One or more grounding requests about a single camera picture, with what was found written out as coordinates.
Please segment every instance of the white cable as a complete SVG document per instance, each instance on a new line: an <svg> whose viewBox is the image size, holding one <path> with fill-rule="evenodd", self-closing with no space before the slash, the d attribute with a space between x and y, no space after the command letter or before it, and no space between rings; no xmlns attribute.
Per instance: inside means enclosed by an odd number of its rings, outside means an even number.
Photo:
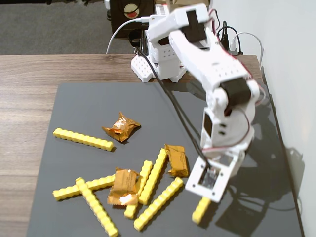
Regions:
<svg viewBox="0 0 316 237"><path fill-rule="evenodd" d="M259 89L260 89L260 91L263 93L263 97L262 97L261 100L259 100L259 101L257 101L257 102L255 103L255 106L261 105L262 102L263 102L263 101L265 100L265 98L266 98L266 92L265 92L265 90L264 90L261 86L259 86Z"/></svg>
<svg viewBox="0 0 316 237"><path fill-rule="evenodd" d="M112 43L112 41L113 41L115 35L116 35L124 26L126 26L127 24L132 23L132 22L148 23L148 22L149 22L149 19L150 19L150 16L143 16L143 17L141 17L141 18L132 19L132 20L126 21L126 22L124 22L123 24L121 24L121 26L118 27L117 30L113 33L113 35L112 35L112 37L111 37L111 39L110 39L110 41L109 41L106 54L109 53L109 49L110 49L111 43Z"/></svg>
<svg viewBox="0 0 316 237"><path fill-rule="evenodd" d="M237 33L237 34L234 36L234 38L233 38L233 42L231 43L231 46L230 46L231 48L230 48L230 50L231 50L231 51L234 51L234 50L235 50L235 48L236 48L236 37L237 37L238 35L241 35L241 34L252 35L252 36L254 36L254 37L259 41L259 43L260 43L260 49L261 49L261 54L260 54L259 63L260 63L260 68L261 68L261 63L262 63L262 56L263 56L264 47L262 46L261 40L260 40L256 35L254 35L253 33L250 33L250 32L247 32L247 31L243 31L243 32Z"/></svg>

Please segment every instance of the candy wrapper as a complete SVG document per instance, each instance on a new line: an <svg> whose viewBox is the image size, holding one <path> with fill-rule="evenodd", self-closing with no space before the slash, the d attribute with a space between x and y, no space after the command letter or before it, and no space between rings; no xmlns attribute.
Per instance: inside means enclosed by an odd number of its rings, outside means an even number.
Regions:
<svg viewBox="0 0 316 237"><path fill-rule="evenodd" d="M108 195L107 204L135 205L138 202L136 178L138 172L131 169L116 168L113 186Z"/></svg>
<svg viewBox="0 0 316 237"><path fill-rule="evenodd" d="M184 147L164 145L169 156L171 164L171 170L168 171L172 176L187 177L189 175L186 155L184 153Z"/></svg>
<svg viewBox="0 0 316 237"><path fill-rule="evenodd" d="M112 128L102 127L102 129L108 134L110 137L118 140L120 142L125 141L131 135L132 131L140 127L140 123L131 120L126 117L121 111L119 112L119 119L114 123Z"/></svg>

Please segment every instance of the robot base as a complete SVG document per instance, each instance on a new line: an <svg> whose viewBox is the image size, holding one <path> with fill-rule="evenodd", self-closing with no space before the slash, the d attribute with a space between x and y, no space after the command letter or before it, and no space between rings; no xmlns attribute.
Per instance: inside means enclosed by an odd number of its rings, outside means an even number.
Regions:
<svg viewBox="0 0 316 237"><path fill-rule="evenodd" d="M159 78L161 80L170 78L170 80L172 82L178 82L181 77L184 75L184 73L186 72L186 69L184 67L179 68L179 74L175 77L161 77L159 75L158 72L158 65L154 64L151 61L150 56L147 56L147 58L149 59L149 61L151 62L153 68L155 68L156 73L158 74ZM155 75L153 74L150 66L148 65L147 61L141 57L136 55L133 59L132 59L132 70L134 71L134 73L138 76L138 78L142 81L142 82L149 82L149 80L151 78L156 78Z"/></svg>

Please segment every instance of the white wall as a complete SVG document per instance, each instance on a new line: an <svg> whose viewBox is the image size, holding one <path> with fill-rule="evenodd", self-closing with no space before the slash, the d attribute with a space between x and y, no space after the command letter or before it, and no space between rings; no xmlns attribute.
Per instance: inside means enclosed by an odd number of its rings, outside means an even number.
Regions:
<svg viewBox="0 0 316 237"><path fill-rule="evenodd" d="M265 47L262 65L302 202L304 232L316 236L316 0L214 0L213 7L221 21L256 34ZM244 54L259 58L255 38L241 35L240 41Z"/></svg>

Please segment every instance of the gray mat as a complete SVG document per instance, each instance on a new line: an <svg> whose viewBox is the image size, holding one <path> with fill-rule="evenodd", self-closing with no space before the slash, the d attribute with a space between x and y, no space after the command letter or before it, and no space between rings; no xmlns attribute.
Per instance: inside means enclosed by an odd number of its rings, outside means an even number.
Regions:
<svg viewBox="0 0 316 237"><path fill-rule="evenodd" d="M193 125L200 131L206 105L199 88L190 83L169 84ZM108 137L101 126L112 126L119 111L141 123L122 144ZM114 141L107 152L53 137L55 128ZM142 232L124 217L124 208L107 205L109 189L96 191L122 237L233 237L301 236L273 111L259 106L254 121L256 137L238 175L220 204L212 203L197 226L191 216L201 197L184 189L163 207ZM48 129L29 224L28 237L106 236L82 196L55 201L52 191L112 175L115 167L140 170L144 160L155 161L164 144L185 147L192 168L197 153L179 119L157 83L66 83L57 92ZM156 198L173 180L169 164L154 190ZM138 213L145 210L143 206Z"/></svg>

